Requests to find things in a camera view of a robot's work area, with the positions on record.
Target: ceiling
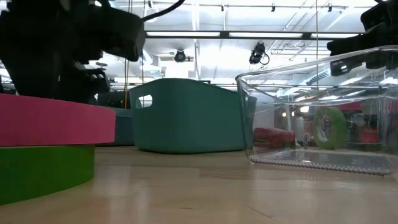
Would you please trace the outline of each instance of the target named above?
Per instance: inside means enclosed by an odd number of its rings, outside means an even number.
[[[132,1],[131,12],[140,17],[161,11],[176,0]],[[328,12],[329,2],[332,10]],[[128,11],[127,0],[111,1],[113,7]],[[316,17],[315,0],[186,0],[185,3],[155,21],[145,23],[145,30],[233,30],[274,32],[364,32],[361,14],[376,5],[373,0],[318,0]],[[211,80],[212,83],[234,83],[234,78],[245,72],[260,69],[248,62],[256,43],[263,42],[271,61],[263,68],[302,63],[327,57],[328,41],[313,40],[258,40],[251,39],[147,39],[145,51],[156,59],[156,64],[132,63],[128,82],[148,82],[154,78],[184,77]],[[176,63],[173,54],[184,50],[191,62]],[[108,73],[124,82],[124,59],[100,61],[107,63]]]

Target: container rim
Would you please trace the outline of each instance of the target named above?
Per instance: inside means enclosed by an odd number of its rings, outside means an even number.
[[[331,57],[326,57],[326,58],[321,58],[318,60],[314,60],[311,62],[305,62],[305,63],[300,63],[296,65],[288,65],[284,67],[277,67],[277,68],[270,68],[270,69],[264,69],[264,70],[258,70],[255,72],[247,72],[238,75],[235,80],[238,82],[240,79],[247,77],[247,76],[256,76],[256,75],[264,75],[265,73],[271,73],[271,72],[284,72],[288,70],[296,70],[299,68],[305,68],[305,67],[310,67],[314,65],[318,65],[320,63],[325,63],[325,62],[330,62],[334,60],[341,60],[347,57],[352,57],[352,56],[357,56],[361,54],[366,54],[366,53],[371,53],[371,52],[377,52],[377,51],[394,51],[398,50],[398,45],[386,45],[386,46],[381,46],[381,47],[374,47],[371,49],[365,49],[365,50],[358,50],[355,52],[350,52],[350,53],[345,53],[345,54],[340,54],[340,55],[335,55]]]

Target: wooden table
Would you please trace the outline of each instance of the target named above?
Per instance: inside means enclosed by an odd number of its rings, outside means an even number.
[[[184,156],[99,147],[93,180],[1,206],[0,223],[396,224],[398,183],[391,176],[252,164],[243,152]]]

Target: clear plastic container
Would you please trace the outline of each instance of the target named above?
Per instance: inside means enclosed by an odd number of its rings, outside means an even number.
[[[398,46],[238,76],[246,154],[386,175],[398,166]]]

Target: teal plastic bin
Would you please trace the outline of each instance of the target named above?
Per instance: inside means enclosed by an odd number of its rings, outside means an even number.
[[[130,91],[134,143],[144,151],[191,154],[244,149],[238,93],[207,83],[164,78]]]
[[[133,146],[134,135],[132,131],[132,111],[130,109],[112,108],[116,112],[116,125],[114,142],[101,144],[102,146]]]

